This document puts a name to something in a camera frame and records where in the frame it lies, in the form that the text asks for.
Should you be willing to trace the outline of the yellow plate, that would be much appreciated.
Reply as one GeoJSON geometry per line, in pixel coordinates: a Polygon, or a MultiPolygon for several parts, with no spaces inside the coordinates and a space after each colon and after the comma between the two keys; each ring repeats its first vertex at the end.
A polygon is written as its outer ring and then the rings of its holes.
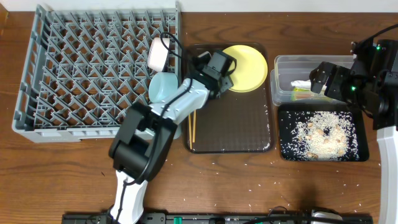
{"type": "Polygon", "coordinates": [[[233,86],[229,90],[246,93],[260,87],[266,80],[268,67],[267,61],[260,51],[248,45],[233,45],[223,50],[224,53],[236,59],[238,66],[231,65],[229,71],[234,70],[229,76],[233,86]]]}

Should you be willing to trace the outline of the white napkin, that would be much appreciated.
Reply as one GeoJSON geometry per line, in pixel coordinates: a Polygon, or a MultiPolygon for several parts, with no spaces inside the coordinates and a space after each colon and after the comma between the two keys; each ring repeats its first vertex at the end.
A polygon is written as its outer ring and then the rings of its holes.
{"type": "Polygon", "coordinates": [[[311,82],[310,80],[303,81],[303,80],[296,80],[290,82],[291,86],[294,88],[300,88],[305,90],[311,90],[311,82]]]}

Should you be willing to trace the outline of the wooden chopstick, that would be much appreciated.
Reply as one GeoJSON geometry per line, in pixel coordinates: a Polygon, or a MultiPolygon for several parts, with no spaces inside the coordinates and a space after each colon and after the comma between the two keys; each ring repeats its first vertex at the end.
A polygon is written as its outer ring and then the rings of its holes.
{"type": "Polygon", "coordinates": [[[196,126],[197,126],[197,111],[193,112],[193,130],[192,130],[192,143],[196,140],[196,126]]]}
{"type": "Polygon", "coordinates": [[[189,137],[189,149],[192,150],[192,120],[191,114],[188,115],[188,137],[189,137]]]}

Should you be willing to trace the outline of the green snack wrapper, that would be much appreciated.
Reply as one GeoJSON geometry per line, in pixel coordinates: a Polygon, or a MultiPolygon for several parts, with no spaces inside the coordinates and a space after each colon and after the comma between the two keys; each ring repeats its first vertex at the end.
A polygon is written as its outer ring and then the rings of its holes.
{"type": "Polygon", "coordinates": [[[292,95],[290,97],[292,101],[298,101],[298,100],[322,100],[322,101],[333,101],[333,99],[328,98],[321,93],[314,93],[308,89],[304,88],[297,88],[295,87],[293,89],[292,95]]]}

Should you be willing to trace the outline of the light blue bowl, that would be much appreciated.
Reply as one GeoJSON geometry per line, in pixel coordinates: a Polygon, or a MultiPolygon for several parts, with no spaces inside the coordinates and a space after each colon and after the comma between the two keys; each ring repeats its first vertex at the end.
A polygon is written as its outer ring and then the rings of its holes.
{"type": "Polygon", "coordinates": [[[149,85],[149,99],[151,103],[159,103],[177,91],[178,79],[176,74],[159,72],[154,75],[149,85]]]}

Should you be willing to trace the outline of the pink bowl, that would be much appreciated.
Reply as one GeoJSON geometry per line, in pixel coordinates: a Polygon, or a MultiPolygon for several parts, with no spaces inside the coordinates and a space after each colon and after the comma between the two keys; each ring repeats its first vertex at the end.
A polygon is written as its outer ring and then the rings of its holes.
{"type": "Polygon", "coordinates": [[[161,72],[164,69],[169,50],[170,39],[161,39],[155,37],[151,43],[147,65],[156,72],[161,72]]]}

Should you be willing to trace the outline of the rice and nuts waste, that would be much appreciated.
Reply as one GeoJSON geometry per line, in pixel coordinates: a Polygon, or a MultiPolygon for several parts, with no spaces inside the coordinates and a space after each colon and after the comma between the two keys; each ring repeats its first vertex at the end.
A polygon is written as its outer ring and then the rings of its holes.
{"type": "Polygon", "coordinates": [[[281,111],[282,157],[289,161],[359,161],[353,115],[345,111],[281,111]]]}

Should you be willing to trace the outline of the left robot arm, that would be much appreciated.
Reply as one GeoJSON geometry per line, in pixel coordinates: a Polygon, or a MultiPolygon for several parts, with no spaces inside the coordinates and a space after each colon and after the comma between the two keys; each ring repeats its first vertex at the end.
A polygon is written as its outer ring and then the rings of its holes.
{"type": "Polygon", "coordinates": [[[144,213],[147,184],[165,163],[180,123],[233,86],[237,60],[217,50],[191,61],[194,69],[175,92],[149,106],[133,104],[109,148],[116,171],[113,223],[137,223],[144,213]]]}

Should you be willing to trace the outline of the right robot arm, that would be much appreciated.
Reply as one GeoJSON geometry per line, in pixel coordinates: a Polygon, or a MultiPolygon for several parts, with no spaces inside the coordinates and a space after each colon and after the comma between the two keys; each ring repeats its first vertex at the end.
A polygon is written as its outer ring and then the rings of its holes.
{"type": "Polygon", "coordinates": [[[397,41],[354,42],[351,68],[322,62],[309,75],[314,93],[355,106],[373,119],[381,157],[380,223],[397,223],[397,41]]]}

